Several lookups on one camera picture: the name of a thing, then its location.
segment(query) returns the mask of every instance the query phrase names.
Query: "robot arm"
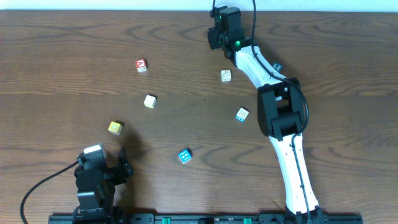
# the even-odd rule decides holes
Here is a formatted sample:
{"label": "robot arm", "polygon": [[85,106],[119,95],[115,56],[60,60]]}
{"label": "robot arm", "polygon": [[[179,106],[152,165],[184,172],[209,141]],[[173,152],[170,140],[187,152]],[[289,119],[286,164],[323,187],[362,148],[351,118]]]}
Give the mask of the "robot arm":
{"label": "robot arm", "polygon": [[[285,78],[278,71],[274,70],[270,63],[261,55],[259,47],[254,47],[257,57],[261,60],[262,64],[267,66],[267,68],[274,72],[275,76],[280,78]],[[259,62],[253,57],[251,46],[244,47],[235,54],[236,66],[241,69],[253,82],[254,86],[258,89],[264,85],[272,87],[272,85],[280,85],[281,81],[276,80],[268,75],[268,73],[260,66]],[[282,96],[271,97],[269,101],[279,101],[283,100]],[[305,200],[303,196],[303,191],[301,189],[301,182],[299,178],[298,167],[295,162],[295,157],[292,152],[292,147],[290,143],[292,142],[292,136],[295,133],[282,136],[282,140],[278,141],[277,138],[272,136],[269,137],[272,145],[278,156],[280,169],[282,170],[282,175],[285,182],[286,188],[286,205],[287,208],[296,214],[297,212],[306,213],[307,208],[305,205]],[[308,206],[310,211],[314,210],[318,206],[318,201],[312,191],[310,179],[308,178],[307,168],[305,166],[303,151],[302,151],[302,135],[297,136],[294,141],[296,145],[296,152],[298,157],[299,167],[301,169],[301,174],[305,186],[305,192],[307,194]]]}
{"label": "robot arm", "polygon": [[[286,189],[286,205],[293,213],[307,213],[307,207],[299,176],[299,169],[305,186],[309,210],[318,207],[312,191],[302,151],[302,135],[294,139],[298,165],[291,147],[292,137],[298,133],[304,120],[303,101],[296,89],[270,76],[253,56],[252,40],[244,38],[240,10],[236,7],[216,7],[210,11],[215,27],[209,29],[208,40],[212,49],[222,48],[226,58],[241,69],[258,90],[258,122],[262,133],[269,136],[277,153]],[[257,58],[272,72],[274,77],[286,77],[276,71],[254,46]],[[298,87],[297,79],[289,79]]]}

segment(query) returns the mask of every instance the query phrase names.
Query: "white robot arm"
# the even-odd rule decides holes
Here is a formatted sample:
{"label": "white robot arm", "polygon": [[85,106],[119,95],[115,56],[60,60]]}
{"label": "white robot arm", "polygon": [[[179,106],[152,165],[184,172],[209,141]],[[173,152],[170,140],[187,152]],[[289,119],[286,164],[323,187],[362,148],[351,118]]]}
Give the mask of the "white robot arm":
{"label": "white robot arm", "polygon": [[[254,47],[255,53],[257,53],[258,59],[265,65],[268,70],[273,72],[274,76],[285,78],[278,71],[272,68],[271,64],[262,56],[259,47]],[[281,84],[282,82],[272,78],[268,73],[261,67],[259,62],[254,58],[251,46],[243,47],[235,54],[236,66],[241,69],[253,82],[254,86],[258,89],[264,85]],[[275,97],[275,101],[282,100],[281,97]],[[299,177],[299,168],[295,161],[295,156],[292,151],[290,143],[292,142],[293,134],[289,134],[282,137],[279,141],[277,138],[272,136],[269,137],[272,145],[278,156],[280,169],[285,182],[286,188],[286,205],[287,208],[296,214],[297,212],[306,213],[307,208],[301,188],[301,181]],[[307,168],[305,166],[302,146],[303,136],[299,135],[294,139],[295,150],[297,153],[298,164],[300,167],[302,179],[305,186],[305,193],[307,195],[308,206],[310,211],[314,210],[318,206],[318,201],[315,198],[315,194],[312,191],[310,179],[308,178]]]}

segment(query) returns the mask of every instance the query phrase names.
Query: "wood grain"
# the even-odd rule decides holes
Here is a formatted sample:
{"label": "wood grain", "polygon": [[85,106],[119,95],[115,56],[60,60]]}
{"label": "wood grain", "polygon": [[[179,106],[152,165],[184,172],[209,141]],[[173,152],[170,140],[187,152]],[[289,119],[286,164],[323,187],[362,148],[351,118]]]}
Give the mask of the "wood grain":
{"label": "wood grain", "polygon": [[[243,13],[247,34],[251,17]],[[115,204],[129,212],[283,210],[256,90],[210,50],[212,25],[206,12],[1,11],[0,223],[19,223],[24,194],[97,142],[114,156],[127,148],[136,174]],[[262,12],[256,38],[308,98],[304,153],[321,207],[396,223],[398,15]],[[226,68],[233,79],[224,84]],[[148,93],[158,96],[153,110],[143,105]],[[241,106],[250,110],[244,123],[234,119]],[[120,136],[107,131],[115,119],[126,123]],[[193,160],[182,165],[187,146]],[[46,223],[77,205],[70,170],[35,190],[25,213]]]}

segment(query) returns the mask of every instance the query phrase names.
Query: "wire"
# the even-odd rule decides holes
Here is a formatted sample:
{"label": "wire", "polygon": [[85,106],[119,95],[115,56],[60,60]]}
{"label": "wire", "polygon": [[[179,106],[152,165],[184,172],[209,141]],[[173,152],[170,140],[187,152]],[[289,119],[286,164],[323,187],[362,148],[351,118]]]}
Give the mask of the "wire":
{"label": "wire", "polygon": [[24,199],[22,199],[21,207],[20,207],[21,219],[22,219],[22,221],[23,221],[25,224],[28,224],[28,222],[27,222],[26,217],[25,217],[24,206],[25,206],[25,202],[26,202],[27,198],[29,197],[29,195],[30,195],[38,186],[40,186],[40,185],[43,184],[44,182],[50,180],[51,178],[53,178],[53,177],[55,177],[55,176],[60,175],[61,173],[67,171],[68,169],[72,168],[72,167],[75,166],[76,164],[78,164],[77,161],[74,162],[74,163],[72,163],[72,164],[70,164],[68,167],[64,168],[63,170],[60,170],[60,171],[54,173],[53,175],[44,178],[44,179],[43,179],[42,181],[40,181],[39,183],[35,184],[35,185],[26,193]]}
{"label": "wire", "polygon": [[214,17],[214,6],[216,4],[216,0],[213,0],[213,7],[211,8],[212,16]]}
{"label": "wire", "polygon": [[75,224],[75,223],[76,223],[76,220],[77,220],[77,212],[79,211],[79,209],[80,209],[80,205],[77,206],[77,207],[74,209],[73,213],[72,213],[72,224]]}
{"label": "wire", "polygon": [[297,165],[297,169],[298,169],[298,176],[300,177],[300,182],[301,182],[301,186],[300,186],[300,187],[301,187],[302,190],[303,190],[304,200],[305,200],[305,206],[307,207],[307,215],[308,215],[307,223],[312,223],[310,208],[309,208],[309,206],[308,206],[307,194],[305,193],[303,177],[302,177],[301,170],[300,170],[300,165],[299,165],[299,159],[297,158],[296,148],[295,148],[295,144],[294,144],[294,139],[295,139],[298,135],[302,134],[302,133],[304,132],[305,128],[307,128],[308,119],[309,119],[309,117],[310,117],[310,111],[309,111],[309,109],[308,109],[308,102],[307,102],[307,99],[305,99],[305,96],[304,96],[303,92],[301,91],[301,89],[300,89],[296,84],[292,83],[292,82],[289,81],[289,80],[276,77],[276,76],[274,75],[274,72],[271,72],[271,71],[259,60],[257,54],[256,54],[255,51],[254,51],[254,32],[255,32],[255,30],[256,30],[256,0],[253,0],[253,13],[254,13],[254,15],[253,15],[253,28],[252,28],[252,32],[251,32],[251,50],[252,50],[252,53],[253,53],[254,57],[255,57],[256,60],[259,62],[259,64],[261,65],[261,67],[262,67],[272,78],[275,78],[276,80],[279,80],[279,81],[281,81],[281,82],[284,82],[284,83],[287,84],[288,86],[293,87],[294,89],[296,89],[297,92],[299,93],[301,99],[303,100],[303,103],[304,103],[304,107],[305,107],[305,120],[304,120],[304,122],[303,122],[303,126],[301,127],[301,129],[298,130],[297,133],[295,133],[295,134],[293,135],[293,137],[292,137],[292,143],[290,144],[290,146],[291,146],[292,149],[293,149],[294,158],[295,158],[295,160],[296,160],[296,165]]}

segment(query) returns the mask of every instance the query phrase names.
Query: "small blue part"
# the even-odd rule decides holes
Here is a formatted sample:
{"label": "small blue part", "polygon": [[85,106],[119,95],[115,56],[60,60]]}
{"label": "small blue part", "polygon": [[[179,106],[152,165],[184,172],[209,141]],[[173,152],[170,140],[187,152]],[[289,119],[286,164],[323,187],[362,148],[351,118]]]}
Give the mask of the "small blue part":
{"label": "small blue part", "polygon": [[180,158],[181,162],[184,164],[192,159],[191,154],[189,153],[188,149],[184,149],[180,154],[178,155],[178,158]]}
{"label": "small blue part", "polygon": [[240,116],[238,116],[238,115],[236,115],[236,119],[238,120],[238,121],[244,121],[244,119],[243,118],[241,118]]}
{"label": "small blue part", "polygon": [[282,65],[278,64],[278,63],[274,63],[272,65],[272,68],[274,68],[275,70],[277,70],[278,72],[280,72],[282,70]]}

